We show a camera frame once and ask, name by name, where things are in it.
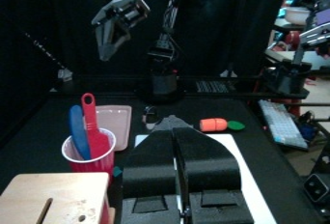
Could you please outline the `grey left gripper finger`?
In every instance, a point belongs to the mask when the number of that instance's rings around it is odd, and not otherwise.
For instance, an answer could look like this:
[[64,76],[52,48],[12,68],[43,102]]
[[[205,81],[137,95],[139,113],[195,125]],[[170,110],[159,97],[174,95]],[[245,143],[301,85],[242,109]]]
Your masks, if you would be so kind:
[[99,25],[95,28],[95,37],[97,37],[97,44],[98,44],[99,59],[102,61],[109,61],[113,56],[111,28],[107,25]]
[[129,40],[130,40],[129,28],[115,24],[113,26],[111,39],[110,39],[113,54],[117,53],[123,43]]

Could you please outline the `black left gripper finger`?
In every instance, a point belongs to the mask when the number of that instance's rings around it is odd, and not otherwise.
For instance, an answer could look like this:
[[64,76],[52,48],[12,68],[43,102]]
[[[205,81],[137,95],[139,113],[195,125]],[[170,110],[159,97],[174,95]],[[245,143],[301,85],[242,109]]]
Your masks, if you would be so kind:
[[125,166],[122,224],[179,223],[173,138],[169,131],[155,131]]
[[254,224],[233,153],[190,127],[173,139],[186,224]]

